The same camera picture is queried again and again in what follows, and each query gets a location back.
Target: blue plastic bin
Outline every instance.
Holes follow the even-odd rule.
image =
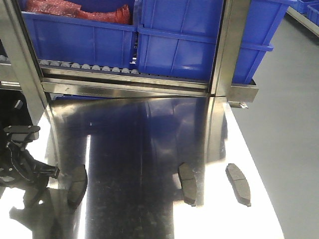
[[[288,7],[297,0],[252,0],[247,15],[244,42],[269,45]]]
[[[289,5],[297,0],[252,0],[243,41],[268,45]],[[143,0],[142,25],[217,37],[222,0]]]
[[[106,6],[103,0],[72,0],[82,4],[82,9],[101,12],[121,7],[121,1],[116,6],[102,8],[98,3]],[[25,3],[26,0],[20,0],[22,9]],[[22,12],[22,15],[39,59],[130,68],[136,39],[135,25],[31,12]]]
[[[233,83],[249,84],[266,52],[274,49],[268,46],[243,43],[239,51]]]
[[[222,0],[143,0],[145,28],[217,37]]]
[[[138,27],[138,70],[158,74],[209,81],[216,41],[211,37],[185,35]],[[249,83],[267,51],[272,46],[243,43],[234,82]]]
[[[143,73],[208,80],[216,41],[210,37],[138,27],[138,70]]]
[[[307,18],[319,26],[319,4],[309,5],[308,8]]]
[[[319,0],[297,0],[291,7],[301,14],[306,14],[308,5],[317,3],[319,3]]]

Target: metal shelf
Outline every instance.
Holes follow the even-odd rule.
[[[310,21],[304,15],[302,15],[299,12],[297,12],[296,10],[294,10],[292,7],[288,8],[287,13],[290,16],[292,16],[294,19],[296,19],[298,22],[300,22],[302,25],[304,25],[306,28],[308,28],[310,31],[312,31],[317,37],[319,37],[319,26],[314,24],[312,21]]]

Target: stainless steel frame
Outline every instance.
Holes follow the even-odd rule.
[[[250,0],[227,0],[218,41],[210,92],[228,96],[244,33]]]
[[[47,99],[40,82],[42,73],[16,0],[0,0],[0,36],[31,118],[37,123],[47,106]]]

